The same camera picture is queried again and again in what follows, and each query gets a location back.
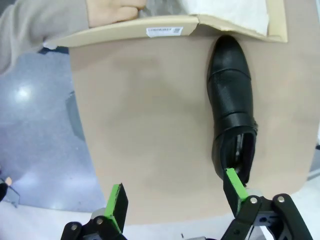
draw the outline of gray floor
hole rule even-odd
[[[69,56],[23,55],[0,76],[1,178],[10,176],[20,204],[92,212],[106,201],[88,148],[66,109],[73,91]]]

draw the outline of bolt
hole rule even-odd
[[[285,198],[284,198],[283,196],[279,196],[279,197],[278,197],[278,201],[279,201],[280,203],[284,203],[284,202],[285,202]]]
[[[76,224],[72,224],[72,226],[71,226],[72,231],[76,230],[77,228],[78,228],[78,226]]]
[[[98,218],[97,220],[96,220],[96,224],[98,224],[98,225],[100,225],[100,224],[102,224],[104,221],[101,219],[101,218]]]
[[[250,202],[252,204],[256,204],[258,202],[258,199],[256,199],[255,197],[250,198]]]

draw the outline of black shoe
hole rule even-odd
[[[257,124],[253,117],[251,77],[244,52],[232,36],[221,36],[214,47],[207,74],[213,112],[212,161],[223,179],[234,168],[241,182],[249,181],[255,155]]]

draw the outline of white floor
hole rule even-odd
[[[320,239],[320,177],[309,180],[292,198],[298,207],[313,239]],[[47,210],[29,206],[14,208],[0,203],[0,240],[59,240],[66,223],[85,224],[90,213]],[[220,239],[233,219],[232,214],[201,221],[126,226],[124,235],[129,240],[181,240],[206,236]],[[261,231],[255,231],[252,240],[262,240]]]

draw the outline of white label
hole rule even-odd
[[[183,26],[161,26],[161,27],[147,27],[146,34],[150,38],[165,37],[165,36],[180,36]]]

